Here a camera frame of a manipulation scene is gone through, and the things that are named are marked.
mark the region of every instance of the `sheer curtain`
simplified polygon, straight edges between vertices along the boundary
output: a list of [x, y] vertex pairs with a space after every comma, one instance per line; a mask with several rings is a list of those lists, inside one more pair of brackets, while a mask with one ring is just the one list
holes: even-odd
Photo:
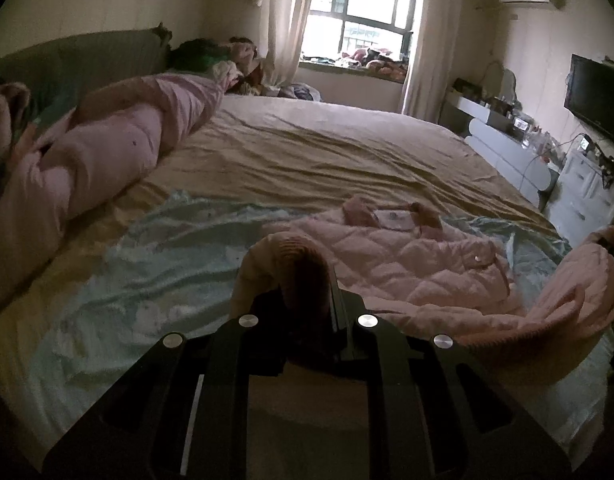
[[449, 83], [462, 0], [416, 0], [401, 113], [435, 123]]
[[291, 82], [298, 68], [300, 47], [311, 0], [256, 0], [261, 7], [260, 43], [266, 59], [264, 82]]

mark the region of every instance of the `dresser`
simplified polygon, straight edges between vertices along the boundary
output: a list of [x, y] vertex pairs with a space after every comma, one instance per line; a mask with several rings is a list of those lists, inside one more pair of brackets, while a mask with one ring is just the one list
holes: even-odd
[[572, 150], [544, 215], [575, 247], [589, 233], [614, 224], [614, 183], [604, 189], [600, 167], [583, 152]]
[[440, 126], [464, 137], [476, 153], [498, 170], [533, 205], [552, 185], [552, 174], [541, 158], [504, 131], [511, 120], [451, 90], [445, 96]]

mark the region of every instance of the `white dresser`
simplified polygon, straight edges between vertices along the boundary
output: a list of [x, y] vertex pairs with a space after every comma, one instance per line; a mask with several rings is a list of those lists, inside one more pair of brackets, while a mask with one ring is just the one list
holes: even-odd
[[614, 224], [614, 183], [603, 189], [600, 167], [572, 150], [544, 214], [575, 247], [589, 233]]
[[551, 172], [541, 158], [522, 144], [479, 119], [469, 123], [465, 142], [498, 170], [523, 197], [540, 206], [540, 192], [551, 187]]

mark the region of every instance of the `black tv screen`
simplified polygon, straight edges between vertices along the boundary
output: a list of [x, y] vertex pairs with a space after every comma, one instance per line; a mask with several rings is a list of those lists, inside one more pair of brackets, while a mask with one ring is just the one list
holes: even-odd
[[565, 108], [614, 141], [614, 68], [574, 54]]

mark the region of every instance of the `dark hair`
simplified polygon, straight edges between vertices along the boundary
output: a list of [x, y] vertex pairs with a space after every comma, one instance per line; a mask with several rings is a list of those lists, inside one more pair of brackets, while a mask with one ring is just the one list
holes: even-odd
[[244, 36], [242, 36], [242, 37], [232, 36], [231, 38], [229, 38], [229, 43], [251, 43], [251, 44], [255, 44], [249, 38], [245, 38]]
[[229, 38], [229, 43], [249, 43], [252, 44], [254, 46], [254, 57], [258, 57], [258, 46], [251, 41], [249, 38], [245, 38], [244, 36], [239, 37], [239, 36], [232, 36], [231, 38]]

